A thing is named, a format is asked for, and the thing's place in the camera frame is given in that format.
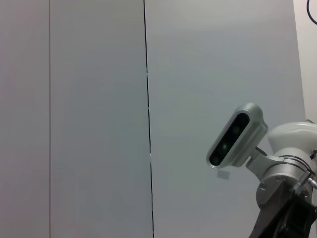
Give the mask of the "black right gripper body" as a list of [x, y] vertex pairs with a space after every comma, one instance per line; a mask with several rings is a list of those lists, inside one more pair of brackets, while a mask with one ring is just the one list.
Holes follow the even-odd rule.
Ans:
[[300, 194], [275, 192], [260, 205], [251, 238], [307, 238], [317, 219], [317, 208]]

